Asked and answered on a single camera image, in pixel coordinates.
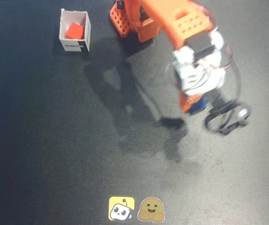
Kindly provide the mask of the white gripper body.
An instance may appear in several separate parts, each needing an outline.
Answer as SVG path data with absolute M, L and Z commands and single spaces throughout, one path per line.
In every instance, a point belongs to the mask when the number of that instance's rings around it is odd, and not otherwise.
M 172 62 L 176 86 L 187 96 L 202 94 L 224 84 L 226 68 L 222 64 L 224 39 L 217 30 L 203 31 L 187 39 L 184 46 L 173 51 Z

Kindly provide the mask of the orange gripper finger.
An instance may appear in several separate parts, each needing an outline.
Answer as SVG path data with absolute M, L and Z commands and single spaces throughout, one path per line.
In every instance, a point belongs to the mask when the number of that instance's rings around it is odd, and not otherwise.
M 179 91 L 179 105 L 184 113 L 189 113 L 191 107 L 202 99 L 202 94 L 187 96 L 183 91 Z

